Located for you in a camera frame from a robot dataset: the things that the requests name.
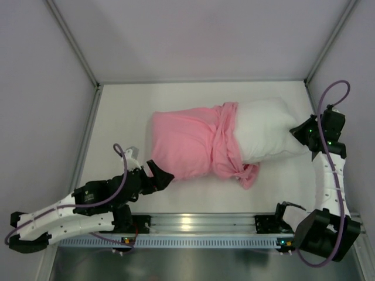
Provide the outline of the white pillow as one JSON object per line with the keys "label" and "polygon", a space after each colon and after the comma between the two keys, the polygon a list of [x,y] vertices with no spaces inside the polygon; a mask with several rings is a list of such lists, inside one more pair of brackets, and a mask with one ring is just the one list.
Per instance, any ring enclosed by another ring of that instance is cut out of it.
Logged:
{"label": "white pillow", "polygon": [[238,104],[234,136],[244,164],[306,154],[290,129],[299,125],[281,98]]}

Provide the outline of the pink floral pillowcase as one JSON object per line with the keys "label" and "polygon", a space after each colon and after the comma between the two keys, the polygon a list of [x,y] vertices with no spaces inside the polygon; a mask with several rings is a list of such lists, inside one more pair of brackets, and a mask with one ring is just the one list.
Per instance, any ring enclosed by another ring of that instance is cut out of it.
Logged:
{"label": "pink floral pillowcase", "polygon": [[243,162],[234,136],[238,103],[212,108],[154,112],[151,158],[175,180],[214,174],[222,180],[237,179],[248,190],[256,181],[258,164]]}

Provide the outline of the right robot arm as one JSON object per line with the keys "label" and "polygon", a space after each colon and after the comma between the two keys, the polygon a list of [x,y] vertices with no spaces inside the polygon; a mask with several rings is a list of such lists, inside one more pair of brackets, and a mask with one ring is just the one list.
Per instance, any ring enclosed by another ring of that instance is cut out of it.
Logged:
{"label": "right robot arm", "polygon": [[275,219],[294,233],[292,247],[339,262],[361,232],[346,205],[343,170],[346,146],[339,142],[345,116],[333,105],[320,116],[311,117],[290,129],[292,136],[311,152],[315,171],[313,210],[286,202],[277,204]]}

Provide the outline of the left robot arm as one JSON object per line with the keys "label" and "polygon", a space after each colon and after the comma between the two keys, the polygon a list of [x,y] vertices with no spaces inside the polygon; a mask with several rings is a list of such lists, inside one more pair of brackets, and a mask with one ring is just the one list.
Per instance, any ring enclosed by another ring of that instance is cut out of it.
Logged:
{"label": "left robot arm", "polygon": [[174,175],[147,161],[151,175],[142,166],[125,168],[108,180],[89,181],[57,203],[33,213],[14,212],[5,245],[19,253],[35,253],[61,240],[84,234],[138,234],[144,215],[132,215],[129,204],[140,196],[166,189]]}

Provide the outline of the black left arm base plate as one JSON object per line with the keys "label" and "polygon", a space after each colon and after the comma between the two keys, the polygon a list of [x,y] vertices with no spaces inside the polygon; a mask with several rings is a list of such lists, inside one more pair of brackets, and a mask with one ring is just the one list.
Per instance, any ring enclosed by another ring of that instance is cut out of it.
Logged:
{"label": "black left arm base plate", "polygon": [[148,234],[150,224],[150,215],[131,215],[120,218],[117,221],[114,232],[119,234]]}

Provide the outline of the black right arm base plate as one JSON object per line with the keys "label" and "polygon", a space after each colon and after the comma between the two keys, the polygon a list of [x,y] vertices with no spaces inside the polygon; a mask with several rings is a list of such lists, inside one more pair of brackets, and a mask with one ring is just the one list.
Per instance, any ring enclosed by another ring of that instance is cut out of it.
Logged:
{"label": "black right arm base plate", "polygon": [[292,228],[275,215],[255,215],[257,234],[292,234]]}

